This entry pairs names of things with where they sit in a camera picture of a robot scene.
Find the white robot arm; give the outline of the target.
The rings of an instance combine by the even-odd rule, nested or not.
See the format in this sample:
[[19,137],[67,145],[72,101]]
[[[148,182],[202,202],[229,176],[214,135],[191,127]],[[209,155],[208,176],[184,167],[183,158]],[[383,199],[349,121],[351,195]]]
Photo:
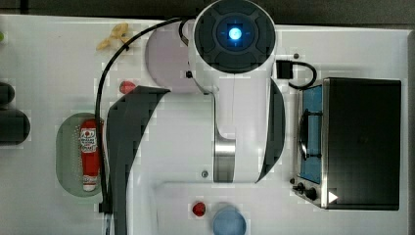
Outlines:
[[278,161],[283,96],[273,79],[277,33],[250,0],[217,0],[188,42],[195,93],[137,86],[109,109],[111,235],[159,235],[164,185],[256,183]]

